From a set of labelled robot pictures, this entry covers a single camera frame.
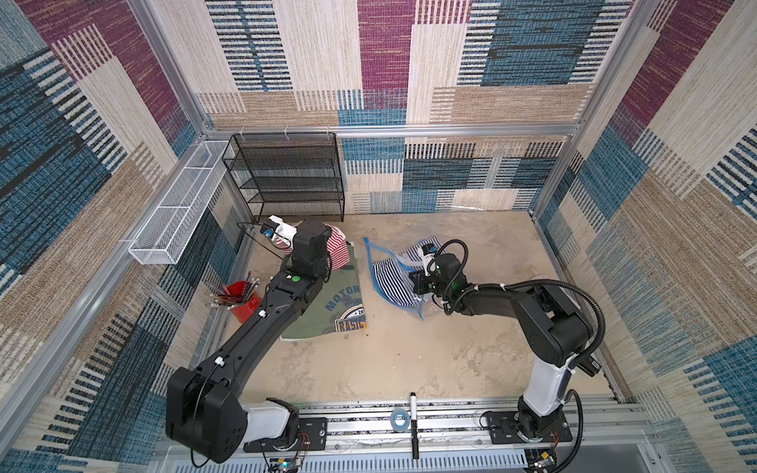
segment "black mounting plate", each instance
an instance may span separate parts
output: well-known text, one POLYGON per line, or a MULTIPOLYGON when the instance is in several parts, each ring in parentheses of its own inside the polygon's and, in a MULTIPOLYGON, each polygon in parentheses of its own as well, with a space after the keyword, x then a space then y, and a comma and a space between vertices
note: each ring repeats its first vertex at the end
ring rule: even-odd
MULTIPOLYGON (((300 417, 300 423, 298 424, 298 431, 305 432, 310 438, 309 452, 317 450, 326 450, 326 426, 329 425, 329 420, 326 417, 308 417, 303 419, 300 417)), ((245 443, 242 449, 245 453, 260 453, 260 452, 296 452, 302 444, 302 436, 298 436, 294 445, 287 450, 277 450, 273 448, 270 442, 266 442, 268 439, 260 439, 260 442, 253 440, 252 442, 245 443)))
MULTIPOLYGON (((526 443, 526 441, 521 439, 520 435, 518 435, 518 424, 514 419, 516 413, 518 413, 518 411, 484 412, 486 425, 489 426, 488 430, 491 443, 494 445, 526 443)), ((560 411, 560 414, 558 414, 555 420, 547 426, 546 430, 549 432, 554 429, 560 436, 560 442, 569 442, 573 440, 573 435, 570 433, 570 427, 563 427, 563 425, 568 425, 568 423, 565 421, 565 414, 560 411)), ((552 442, 552 437, 547 435, 543 441, 552 442)))

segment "vent grille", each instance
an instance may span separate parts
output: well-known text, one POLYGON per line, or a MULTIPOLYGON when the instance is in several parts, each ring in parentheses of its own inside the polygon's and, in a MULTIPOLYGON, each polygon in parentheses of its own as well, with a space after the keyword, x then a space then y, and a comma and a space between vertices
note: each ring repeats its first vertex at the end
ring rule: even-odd
MULTIPOLYGON (((503 468, 525 468, 523 449, 487 449, 485 452, 423 452, 420 460, 410 453, 342 453, 308 456, 301 473, 370 471, 395 473, 401 471, 483 471, 503 468)), ((222 465, 206 465, 200 470, 188 460, 176 462, 174 473, 266 473, 262 458, 230 459, 222 465)))

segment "red wire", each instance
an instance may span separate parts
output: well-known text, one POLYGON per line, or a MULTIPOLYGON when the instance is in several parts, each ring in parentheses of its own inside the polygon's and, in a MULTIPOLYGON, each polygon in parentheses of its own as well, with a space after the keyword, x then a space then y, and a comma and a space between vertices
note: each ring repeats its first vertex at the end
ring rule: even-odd
POLYGON ((552 432, 550 433, 552 437, 555 439, 555 444, 552 447, 552 453, 555 453, 555 449, 557 448, 557 444, 560 443, 560 435, 555 431, 555 429, 552 429, 552 432))
POLYGON ((302 443, 306 443, 305 439, 307 439, 307 447, 305 447, 305 453, 302 455, 302 464, 305 465, 305 457, 307 456, 307 453, 310 451, 310 435, 308 435, 306 432, 302 433, 302 443))

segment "white wire mesh basket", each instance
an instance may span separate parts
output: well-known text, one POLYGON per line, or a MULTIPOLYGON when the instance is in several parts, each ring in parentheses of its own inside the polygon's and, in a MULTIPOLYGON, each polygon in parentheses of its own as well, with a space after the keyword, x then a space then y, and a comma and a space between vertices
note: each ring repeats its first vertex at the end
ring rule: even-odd
POLYGON ((234 157, 227 142, 204 142, 198 147, 129 246, 135 260, 140 264, 179 262, 223 178, 227 154, 234 157))

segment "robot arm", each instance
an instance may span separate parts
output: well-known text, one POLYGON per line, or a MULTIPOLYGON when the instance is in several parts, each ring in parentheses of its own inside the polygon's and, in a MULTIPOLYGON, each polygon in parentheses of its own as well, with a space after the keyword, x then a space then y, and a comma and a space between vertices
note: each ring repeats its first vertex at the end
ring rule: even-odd
POLYGON ((295 228, 271 217, 260 232, 291 244, 291 267, 282 262, 258 312, 221 348, 194 370, 179 368, 168 381, 166 435, 216 463, 241 443, 269 438, 289 447, 296 440, 296 408, 268 399, 242 409, 238 397, 273 342, 313 302, 330 270, 326 242, 332 229, 323 223, 295 228))
MULTIPOLYGON (((455 242, 460 243, 467 253, 462 242, 455 242)), ((539 441, 548 436, 550 426, 561 413, 568 381, 575 372, 569 364, 594 336, 589 319, 560 287, 549 280, 510 286, 473 285, 462 272, 465 258, 461 263, 454 254, 440 254, 433 244, 421 247, 419 256, 423 269, 410 274, 417 294, 433 293, 446 297, 448 313, 491 314, 518 319, 526 341, 536 355, 531 380, 519 401, 519 434, 527 441, 539 441)), ((601 370, 590 354, 583 356, 577 367, 589 376, 595 376, 601 370)))

